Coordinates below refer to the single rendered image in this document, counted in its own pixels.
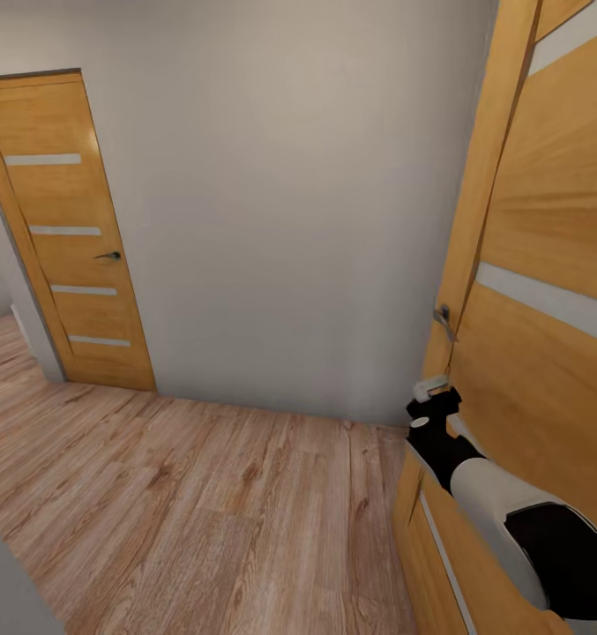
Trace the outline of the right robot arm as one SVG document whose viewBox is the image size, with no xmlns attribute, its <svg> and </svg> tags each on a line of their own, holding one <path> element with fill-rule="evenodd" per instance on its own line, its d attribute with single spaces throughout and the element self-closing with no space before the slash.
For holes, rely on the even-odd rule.
<svg viewBox="0 0 597 635">
<path fill-rule="evenodd" d="M 516 590 L 576 635 L 597 635 L 597 529 L 562 498 L 535 488 L 446 430 L 463 400 L 439 375 L 413 386 L 407 444 L 466 514 Z"/>
</svg>

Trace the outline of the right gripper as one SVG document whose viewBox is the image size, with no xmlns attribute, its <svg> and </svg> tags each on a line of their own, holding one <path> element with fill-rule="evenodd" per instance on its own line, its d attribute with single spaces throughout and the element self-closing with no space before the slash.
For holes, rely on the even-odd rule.
<svg viewBox="0 0 597 635">
<path fill-rule="evenodd" d="M 413 419 L 415 415 L 418 415 L 418 413 L 420 413 L 423 409 L 427 409 L 427 407 L 432 407 L 432 409 L 439 411 L 444 418 L 447 418 L 447 415 L 459 412 L 458 404 L 462 400 L 463 399 L 459 395 L 458 391 L 456 391 L 456 388 L 451 387 L 450 391 L 433 394 L 431 400 L 425 401 L 424 403 L 419 403 L 419 400 L 414 399 L 408 404 L 407 410 L 410 413 L 411 419 Z"/>
</svg>

